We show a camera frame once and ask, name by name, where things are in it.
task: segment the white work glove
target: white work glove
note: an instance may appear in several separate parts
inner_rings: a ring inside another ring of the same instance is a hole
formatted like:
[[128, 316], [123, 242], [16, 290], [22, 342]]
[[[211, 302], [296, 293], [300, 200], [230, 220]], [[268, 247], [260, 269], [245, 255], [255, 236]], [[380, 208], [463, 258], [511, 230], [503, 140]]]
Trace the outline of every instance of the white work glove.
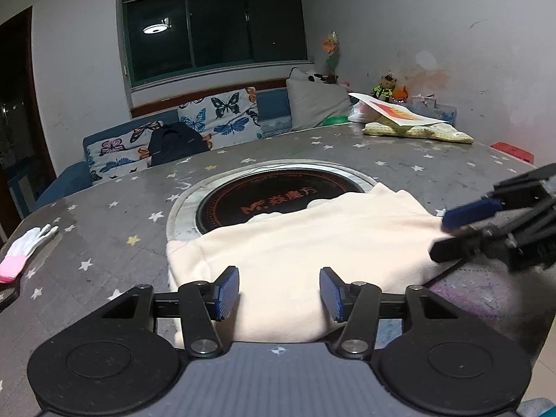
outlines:
[[35, 227], [21, 238], [16, 239], [10, 246], [6, 257], [0, 263], [0, 283], [10, 284], [15, 281], [35, 249], [57, 231], [58, 226], [51, 228], [50, 224], [47, 224], [42, 229]]

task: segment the windowsill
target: windowsill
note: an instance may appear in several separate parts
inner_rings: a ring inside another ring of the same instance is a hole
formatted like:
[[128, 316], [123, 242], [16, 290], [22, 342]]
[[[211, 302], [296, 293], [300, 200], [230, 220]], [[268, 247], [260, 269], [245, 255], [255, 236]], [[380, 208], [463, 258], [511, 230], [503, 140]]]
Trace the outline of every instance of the windowsill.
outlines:
[[299, 65], [299, 64], [313, 64], [313, 61], [308, 60], [293, 60], [293, 61], [273, 61], [268, 63], [254, 63], [254, 64], [240, 64], [235, 66], [221, 67], [218, 69], [208, 69], [205, 71], [191, 72], [184, 75], [173, 76], [171, 78], [165, 78], [162, 80], [157, 80], [155, 82], [141, 84], [131, 88], [131, 92], [141, 91], [145, 89], [155, 88], [168, 83], [179, 82], [188, 78], [197, 78], [200, 76], [208, 76], [214, 74], [220, 74], [222, 72], [233, 72], [233, 71], [245, 71], [248, 69], [259, 69], [262, 67], [272, 67], [272, 66], [284, 66], [284, 65]]

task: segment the wooden door frame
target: wooden door frame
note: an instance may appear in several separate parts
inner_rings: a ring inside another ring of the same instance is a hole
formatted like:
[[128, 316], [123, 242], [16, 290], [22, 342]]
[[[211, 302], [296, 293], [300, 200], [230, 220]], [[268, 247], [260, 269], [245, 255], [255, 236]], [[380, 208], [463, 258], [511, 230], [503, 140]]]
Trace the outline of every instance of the wooden door frame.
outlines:
[[33, 75], [33, 51], [31, 40], [31, 29], [33, 19], [33, 7], [29, 7], [19, 14], [13, 16], [4, 24], [0, 25], [0, 36], [2, 29], [6, 24], [13, 23], [24, 25], [26, 28], [26, 46], [25, 46], [25, 61], [27, 69], [27, 86], [29, 94], [24, 97], [24, 104], [27, 110], [27, 118], [29, 120], [29, 130], [31, 132], [31, 139], [35, 149], [38, 149], [38, 154], [41, 156], [41, 161], [45, 167], [46, 175], [50, 181], [56, 180], [56, 173], [52, 166], [52, 160], [44, 138], [44, 130], [42, 128], [41, 116], [38, 111], [37, 94], [35, 92], [34, 75]]
[[0, 206], [2, 206], [2, 221], [0, 221], [0, 225], [2, 225], [2, 229], [9, 238], [17, 229], [21, 222], [21, 217], [12, 199], [12, 193], [9, 192], [8, 179], [2, 168], [0, 168]]
[[[33, 76], [33, 57], [31, 48], [31, 27], [32, 27], [32, 7], [20, 12], [0, 25], [0, 38], [8, 37], [9, 33], [15, 30], [24, 29], [26, 35], [25, 46], [25, 62], [27, 72], [27, 88], [28, 92], [24, 93], [23, 104], [25, 105], [29, 131], [33, 148], [37, 152], [43, 164], [44, 172], [48, 179], [53, 182], [56, 179], [56, 173], [52, 166], [48, 146], [44, 139], [44, 131], [41, 123], [41, 116], [38, 111], [37, 95], [35, 93], [34, 76]], [[21, 217], [17, 211], [17, 207], [9, 192], [8, 182], [5, 174], [0, 168], [0, 205], [2, 206], [2, 228], [9, 237], [21, 222]]]

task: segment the window frame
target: window frame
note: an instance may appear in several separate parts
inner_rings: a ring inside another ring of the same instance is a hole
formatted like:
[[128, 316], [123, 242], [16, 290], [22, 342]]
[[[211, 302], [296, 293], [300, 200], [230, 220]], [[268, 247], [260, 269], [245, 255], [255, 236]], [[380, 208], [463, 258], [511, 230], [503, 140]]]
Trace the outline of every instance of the window frame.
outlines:
[[[254, 59], [249, 59], [249, 60], [242, 60], [242, 61], [235, 61], [235, 62], [230, 62], [230, 63], [219, 63], [219, 64], [211, 64], [211, 65], [207, 65], [207, 66], [196, 66], [195, 65], [195, 55], [194, 55], [194, 39], [193, 39], [193, 34], [191, 33], [191, 20], [190, 20], [190, 11], [189, 11], [189, 2], [188, 0], [185, 0], [185, 8], [186, 8], [186, 12], [187, 12], [187, 35], [188, 35], [188, 39], [189, 39], [189, 51], [190, 51], [190, 57], [191, 57], [191, 64], [193, 65], [192, 68], [190, 69], [183, 69], [181, 71], [175, 71], [175, 72], [168, 72], [166, 74], [161, 74], [161, 75], [157, 75], [151, 78], [146, 78], [143, 80], [136, 80], [135, 79], [135, 74], [134, 74], [134, 70], [133, 70], [133, 61], [132, 61], [132, 51], [131, 51], [131, 42], [130, 42], [130, 35], [129, 35], [129, 25], [128, 25], [128, 9], [127, 9], [127, 5], [129, 3], [133, 3], [134, 1], [141, 1], [141, 0], [132, 0], [132, 1], [128, 1], [126, 3], [124, 3], [122, 6], [122, 14], [123, 14], [123, 32], [124, 32], [124, 43], [125, 43], [125, 49], [126, 49], [126, 58], [127, 58], [127, 71], [128, 71], [128, 76], [129, 76], [129, 81], [130, 81], [130, 87], [133, 90], [134, 88], [139, 88], [139, 87], [143, 87], [146, 85], [153, 85], [156, 84], [158, 82], [164, 82], [166, 80], [172, 79], [172, 78], [176, 78], [176, 77], [188, 77], [188, 75], [198, 75], [199, 73], [202, 72], [207, 72], [207, 71], [212, 71], [212, 70], [216, 70], [218, 69], [219, 72], [226, 72], [227, 69], [229, 70], [237, 70], [238, 66], [247, 66], [246, 68], [251, 68], [253, 66], [257, 66], [257, 65], [268, 65], [268, 66], [272, 66], [272, 65], [279, 65], [279, 64], [288, 64], [288, 63], [292, 63], [292, 62], [296, 62], [296, 63], [303, 63], [303, 62], [308, 62], [308, 50], [307, 50], [307, 34], [305, 32], [305, 18], [303, 17], [303, 25], [304, 25], [304, 36], [303, 36], [303, 41], [304, 41], [304, 47], [305, 47], [305, 58], [304, 59], [291, 59], [291, 60], [278, 60], [278, 61], [270, 61], [270, 62], [257, 62]], [[249, 52], [251, 53], [251, 55], [254, 57], [254, 46], [253, 46], [253, 40], [252, 40], [252, 35], [251, 35], [251, 19], [249, 17], [250, 15], [250, 8], [248, 7], [248, 1], [245, 0], [245, 11], [248, 17], [247, 20], [247, 27], [248, 27], [248, 41], [249, 41]]]

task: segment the blue gripper pad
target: blue gripper pad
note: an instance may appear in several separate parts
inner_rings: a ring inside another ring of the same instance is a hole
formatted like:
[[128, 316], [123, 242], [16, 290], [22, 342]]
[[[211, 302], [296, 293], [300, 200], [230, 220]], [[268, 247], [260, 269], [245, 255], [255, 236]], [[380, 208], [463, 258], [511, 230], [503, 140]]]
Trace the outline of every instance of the blue gripper pad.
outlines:
[[240, 291], [240, 270], [235, 268], [220, 286], [216, 300], [216, 321], [226, 320], [232, 312]]
[[556, 416], [556, 406], [540, 415], [540, 417], [554, 417], [554, 416]]
[[496, 199], [482, 199], [463, 205], [454, 210], [448, 210], [442, 218], [442, 227], [448, 230], [467, 226], [468, 224], [493, 217], [502, 210], [502, 204]]
[[342, 303], [342, 295], [344, 290], [334, 284], [333, 280], [326, 274], [325, 270], [320, 270], [320, 297], [328, 313], [335, 322], [343, 323], [344, 320], [344, 304]]

